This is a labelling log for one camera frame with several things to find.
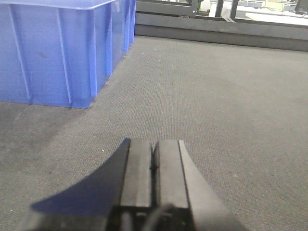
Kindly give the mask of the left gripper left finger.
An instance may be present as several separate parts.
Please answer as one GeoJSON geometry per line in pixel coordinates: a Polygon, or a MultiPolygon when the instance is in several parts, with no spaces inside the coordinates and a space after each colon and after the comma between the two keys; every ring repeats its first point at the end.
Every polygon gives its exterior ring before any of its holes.
{"type": "Polygon", "coordinates": [[[90,175],[31,209],[49,215],[107,216],[113,208],[151,207],[151,145],[124,139],[90,175]]]}

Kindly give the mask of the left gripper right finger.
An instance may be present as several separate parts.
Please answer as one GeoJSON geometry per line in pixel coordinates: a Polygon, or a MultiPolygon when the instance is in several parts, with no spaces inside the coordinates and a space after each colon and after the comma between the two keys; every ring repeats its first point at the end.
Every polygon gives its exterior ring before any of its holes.
{"type": "Polygon", "coordinates": [[[237,230],[236,217],[203,178],[183,141],[159,141],[154,157],[153,231],[237,230]]]}

